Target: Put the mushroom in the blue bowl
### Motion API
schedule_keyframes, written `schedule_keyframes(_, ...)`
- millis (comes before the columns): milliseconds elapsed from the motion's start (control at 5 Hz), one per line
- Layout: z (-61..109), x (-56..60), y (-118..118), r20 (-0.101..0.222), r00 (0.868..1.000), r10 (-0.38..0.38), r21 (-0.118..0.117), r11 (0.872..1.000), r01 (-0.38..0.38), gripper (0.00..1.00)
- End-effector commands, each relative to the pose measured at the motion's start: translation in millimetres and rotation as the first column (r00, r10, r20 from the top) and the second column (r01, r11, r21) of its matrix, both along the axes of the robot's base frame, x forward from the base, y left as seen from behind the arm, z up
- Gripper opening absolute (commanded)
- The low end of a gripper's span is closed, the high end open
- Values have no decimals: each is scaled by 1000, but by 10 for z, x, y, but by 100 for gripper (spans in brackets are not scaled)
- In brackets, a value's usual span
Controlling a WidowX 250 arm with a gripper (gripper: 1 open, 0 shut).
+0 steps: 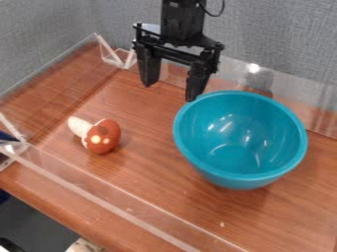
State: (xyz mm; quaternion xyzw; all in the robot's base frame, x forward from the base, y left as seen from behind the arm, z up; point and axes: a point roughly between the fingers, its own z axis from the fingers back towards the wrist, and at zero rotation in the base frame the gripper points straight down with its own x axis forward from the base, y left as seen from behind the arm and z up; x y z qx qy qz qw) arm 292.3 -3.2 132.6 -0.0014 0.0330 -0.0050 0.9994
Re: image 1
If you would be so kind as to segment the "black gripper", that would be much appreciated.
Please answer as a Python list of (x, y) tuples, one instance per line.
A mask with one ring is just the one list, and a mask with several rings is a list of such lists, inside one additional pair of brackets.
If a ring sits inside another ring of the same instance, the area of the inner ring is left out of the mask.
[(147, 87), (159, 80), (163, 58), (185, 65), (200, 60), (191, 64), (185, 101), (193, 101), (203, 93), (223, 49), (223, 44), (204, 35), (204, 20), (205, 16), (219, 17), (223, 9), (224, 0), (216, 13), (208, 11), (207, 0), (161, 0), (160, 24), (132, 25), (137, 70)]

